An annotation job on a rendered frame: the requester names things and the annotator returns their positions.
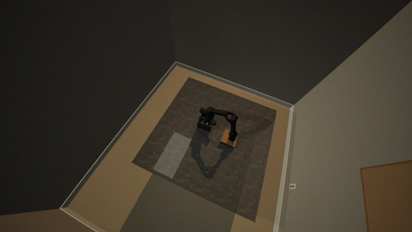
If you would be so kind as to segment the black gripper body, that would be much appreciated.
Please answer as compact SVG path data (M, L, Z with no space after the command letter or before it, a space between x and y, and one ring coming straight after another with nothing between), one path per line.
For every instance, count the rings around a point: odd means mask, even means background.
M203 118L202 116L201 117L199 117L199 121L201 121L202 122L202 120L203 120L203 122L209 122L210 124L212 123L212 125L216 125L216 120L211 120L211 118Z

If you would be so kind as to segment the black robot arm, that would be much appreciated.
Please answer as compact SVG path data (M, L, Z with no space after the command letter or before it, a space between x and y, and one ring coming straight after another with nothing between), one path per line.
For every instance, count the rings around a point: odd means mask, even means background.
M238 136L238 133L235 130L235 123L238 119L237 115L235 115L234 113L231 113L227 110L226 111L217 110L217 109L214 109L213 107L208 107L207 109L204 109L204 108L201 107L199 112L206 115L207 118L211 118L214 114L225 117L226 120L231 124L231 130L229 132L228 140L230 140L231 142L235 141L236 137ZM230 119L227 116L228 114L232 115Z

